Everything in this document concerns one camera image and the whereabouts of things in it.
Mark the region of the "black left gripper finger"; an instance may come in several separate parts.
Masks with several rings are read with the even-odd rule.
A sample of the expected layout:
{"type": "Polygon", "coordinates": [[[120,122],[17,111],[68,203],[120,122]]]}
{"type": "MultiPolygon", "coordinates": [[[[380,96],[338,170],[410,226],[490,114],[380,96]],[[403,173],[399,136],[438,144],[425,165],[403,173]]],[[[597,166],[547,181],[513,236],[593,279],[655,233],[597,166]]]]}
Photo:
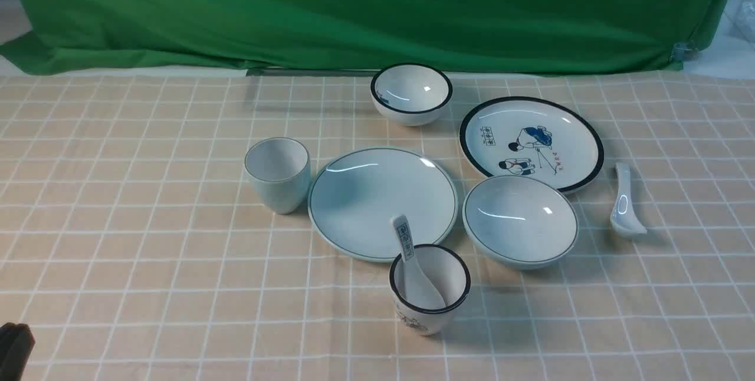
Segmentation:
{"type": "Polygon", "coordinates": [[[27,324],[5,323],[1,327],[1,380],[21,380],[35,338],[27,324]]]}

